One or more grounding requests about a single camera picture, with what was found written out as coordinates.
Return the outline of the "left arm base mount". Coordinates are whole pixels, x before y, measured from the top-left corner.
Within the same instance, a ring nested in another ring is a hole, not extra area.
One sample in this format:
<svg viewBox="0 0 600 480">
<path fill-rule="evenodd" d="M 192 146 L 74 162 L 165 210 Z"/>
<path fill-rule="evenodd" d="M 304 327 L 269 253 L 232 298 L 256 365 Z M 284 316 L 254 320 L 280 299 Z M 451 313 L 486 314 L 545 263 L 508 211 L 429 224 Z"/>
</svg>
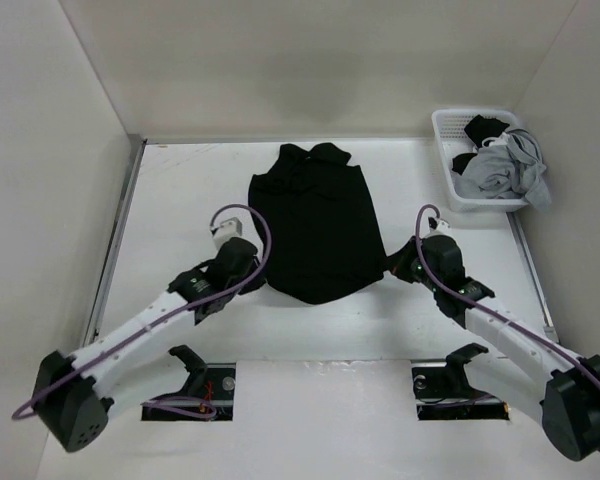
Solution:
<svg viewBox="0 0 600 480">
<path fill-rule="evenodd" d="M 232 421 L 236 392 L 235 363 L 207 363 L 185 345 L 169 350 L 169 359 L 176 361 L 179 373 L 186 377 L 178 390 L 161 394 L 143 406 L 143 422 L 211 422 Z"/>
</svg>

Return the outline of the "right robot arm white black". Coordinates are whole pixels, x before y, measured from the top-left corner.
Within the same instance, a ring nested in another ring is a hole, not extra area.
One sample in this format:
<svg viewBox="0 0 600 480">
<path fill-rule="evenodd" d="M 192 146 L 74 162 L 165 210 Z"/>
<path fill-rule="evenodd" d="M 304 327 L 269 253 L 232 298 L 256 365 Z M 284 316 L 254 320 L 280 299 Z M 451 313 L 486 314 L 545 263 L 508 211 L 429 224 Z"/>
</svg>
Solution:
<svg viewBox="0 0 600 480">
<path fill-rule="evenodd" d="M 496 294 L 465 272 L 456 241 L 444 234 L 412 237 L 386 260 L 387 270 L 432 292 L 442 314 L 485 340 L 466 347 L 466 358 L 450 354 L 444 384 L 463 396 L 488 392 L 534 419 L 567 459 L 581 461 L 600 450 L 600 356 L 576 354 L 515 320 Z M 527 377 L 502 379 L 472 364 L 495 347 Z"/>
</svg>

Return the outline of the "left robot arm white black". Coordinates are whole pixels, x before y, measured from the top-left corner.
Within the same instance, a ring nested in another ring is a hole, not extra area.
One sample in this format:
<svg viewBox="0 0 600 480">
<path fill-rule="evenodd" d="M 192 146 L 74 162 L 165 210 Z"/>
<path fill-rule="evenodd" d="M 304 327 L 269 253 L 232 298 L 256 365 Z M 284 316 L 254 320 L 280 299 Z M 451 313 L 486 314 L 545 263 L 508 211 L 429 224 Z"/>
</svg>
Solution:
<svg viewBox="0 0 600 480">
<path fill-rule="evenodd" d="M 233 237 L 215 258 L 186 270 L 148 307 L 100 340 L 40 362 L 32 410 L 68 453 L 93 442 L 119 412 L 167 398 L 194 398 L 206 365 L 185 344 L 193 328 L 236 296 L 262 286 L 263 256 Z"/>
</svg>

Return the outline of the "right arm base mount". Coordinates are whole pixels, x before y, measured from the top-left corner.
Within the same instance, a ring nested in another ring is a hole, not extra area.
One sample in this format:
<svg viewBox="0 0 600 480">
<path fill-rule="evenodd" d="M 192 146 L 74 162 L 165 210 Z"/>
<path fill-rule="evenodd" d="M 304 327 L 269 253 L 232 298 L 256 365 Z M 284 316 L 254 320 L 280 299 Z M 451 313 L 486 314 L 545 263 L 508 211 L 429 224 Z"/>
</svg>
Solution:
<svg viewBox="0 0 600 480">
<path fill-rule="evenodd" d="M 494 395 L 475 389 L 465 366 L 489 350 L 465 345 L 443 360 L 417 360 L 411 366 L 416 415 L 420 421 L 508 421 L 508 405 Z"/>
</svg>

